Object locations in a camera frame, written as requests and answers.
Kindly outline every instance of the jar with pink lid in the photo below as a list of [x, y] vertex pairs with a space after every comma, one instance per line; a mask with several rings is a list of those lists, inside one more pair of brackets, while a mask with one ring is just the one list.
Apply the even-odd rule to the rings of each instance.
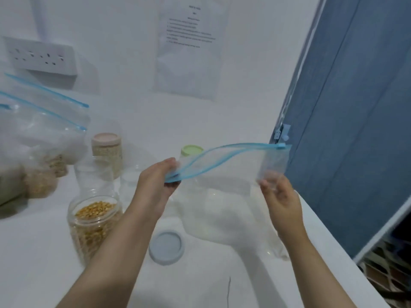
[[123, 167], [121, 137], [114, 133], [99, 133], [91, 139], [94, 156], [106, 157], [113, 169], [114, 179], [120, 176]]

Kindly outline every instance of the electrical outlet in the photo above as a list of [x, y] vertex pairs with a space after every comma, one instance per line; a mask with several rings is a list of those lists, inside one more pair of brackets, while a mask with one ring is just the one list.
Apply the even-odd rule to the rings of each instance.
[[6, 36], [3, 39], [15, 68], [77, 75], [76, 58], [71, 46]]

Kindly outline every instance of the forearm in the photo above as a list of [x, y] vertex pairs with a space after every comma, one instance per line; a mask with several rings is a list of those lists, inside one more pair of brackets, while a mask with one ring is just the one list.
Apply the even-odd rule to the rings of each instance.
[[131, 205], [57, 307], [126, 307], [156, 222]]
[[308, 238], [287, 250], [305, 308], [356, 307]]

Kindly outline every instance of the green lid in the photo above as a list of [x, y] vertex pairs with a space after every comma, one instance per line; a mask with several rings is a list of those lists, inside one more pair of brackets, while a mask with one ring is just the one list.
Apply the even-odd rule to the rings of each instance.
[[200, 146], [196, 146], [196, 145], [187, 145], [181, 148], [181, 155], [183, 157], [189, 156], [189, 155], [196, 155], [196, 154], [200, 154], [201, 152], [203, 152], [204, 149], [201, 148]]

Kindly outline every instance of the blue-gray lid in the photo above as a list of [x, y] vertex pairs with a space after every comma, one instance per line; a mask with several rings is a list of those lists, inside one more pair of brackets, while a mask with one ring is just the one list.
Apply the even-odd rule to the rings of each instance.
[[148, 252], [157, 264], [171, 265], [184, 253], [184, 241], [178, 232], [165, 230], [151, 239]]

